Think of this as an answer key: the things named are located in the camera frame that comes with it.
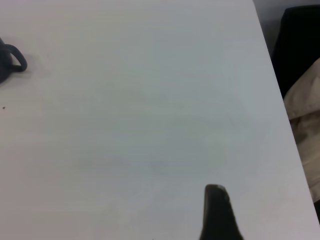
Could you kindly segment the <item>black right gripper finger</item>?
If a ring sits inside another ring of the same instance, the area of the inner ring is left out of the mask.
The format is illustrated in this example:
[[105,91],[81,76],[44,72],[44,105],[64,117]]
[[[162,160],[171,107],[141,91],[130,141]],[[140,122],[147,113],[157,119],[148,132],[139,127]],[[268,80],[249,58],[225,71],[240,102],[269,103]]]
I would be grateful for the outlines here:
[[204,190],[201,240],[242,240],[228,192],[222,185],[208,184]]

